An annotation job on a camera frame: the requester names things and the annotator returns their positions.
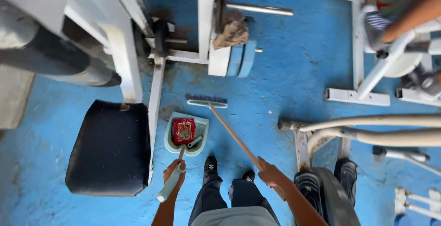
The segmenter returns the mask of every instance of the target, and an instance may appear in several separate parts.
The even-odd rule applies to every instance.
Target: red snack wrapper
[[[194,119],[173,119],[173,135],[174,144],[189,144],[195,136],[195,120]]]

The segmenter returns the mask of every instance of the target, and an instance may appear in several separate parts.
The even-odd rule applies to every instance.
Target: seat cushion
[[[147,107],[96,100],[87,111],[69,159],[72,193],[135,196],[148,183],[150,136]]]

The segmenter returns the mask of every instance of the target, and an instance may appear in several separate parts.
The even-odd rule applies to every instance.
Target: blue painted concrete floor
[[[178,25],[178,33],[197,46],[197,0],[148,0],[153,12]],[[294,9],[292,17],[246,13],[259,25],[254,67],[246,78],[207,76],[207,67],[178,64],[167,70],[161,98],[161,116],[154,149],[152,183],[133,198],[72,195],[64,184],[69,156],[85,112],[95,99],[119,102],[118,87],[91,88],[37,77],[21,126],[8,131],[0,144],[0,225],[149,225],[159,202],[162,170],[175,158],[164,148],[166,120],[176,110],[210,119],[208,142],[196,157],[187,157],[187,176],[178,196],[175,225],[187,225],[193,203],[201,187],[203,164],[215,153],[219,174],[224,180],[223,198],[233,178],[252,167],[243,151],[207,109],[189,106],[184,94],[218,95],[229,99],[222,116],[249,146],[275,164],[288,177],[296,171],[292,132],[279,131],[280,117],[318,122],[342,116],[385,113],[434,113],[437,109],[398,101],[393,92],[398,79],[383,79],[375,92],[391,95],[391,107],[382,108],[327,102],[327,87],[352,86],[351,10],[339,0],[229,0],[241,3]],[[366,56],[365,70],[372,68]],[[150,97],[151,75],[142,73],[143,100]],[[396,129],[397,127],[377,130]],[[336,142],[323,147],[315,156],[315,166],[334,169]],[[420,149],[429,154],[429,163],[441,167],[441,150]],[[440,178],[410,163],[375,160],[371,146],[352,143],[351,158],[358,163],[356,212],[362,225],[392,225],[394,188],[405,188],[428,195],[440,188]],[[258,178],[256,185],[271,203],[282,225],[292,225],[286,203]],[[414,225],[428,225],[429,218],[409,212]]]

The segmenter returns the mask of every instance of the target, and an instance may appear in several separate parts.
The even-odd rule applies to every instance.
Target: person
[[[276,166],[267,163],[261,157],[258,157],[258,160],[263,167],[263,171],[258,173],[259,178],[268,186],[281,189],[298,226],[327,226],[293,181]],[[185,161],[175,160],[164,170],[164,184],[179,163],[181,169],[184,169]],[[240,179],[233,180],[229,189],[231,208],[228,208],[220,193],[223,180],[218,175],[218,162],[214,156],[208,156],[204,165],[202,188],[196,197],[188,225],[280,226],[273,209],[254,184],[254,178],[254,171],[249,170]],[[185,173],[181,173],[178,184],[168,199],[159,205],[152,226],[173,225],[176,198],[184,179]]]
[[[361,11],[365,51],[372,53],[384,49],[403,33],[439,16],[441,0],[417,0],[394,22],[381,17],[376,6],[366,5]]]

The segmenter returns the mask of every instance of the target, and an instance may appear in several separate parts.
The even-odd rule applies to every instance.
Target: gray shirt
[[[202,212],[191,226],[278,226],[261,206],[234,207]]]

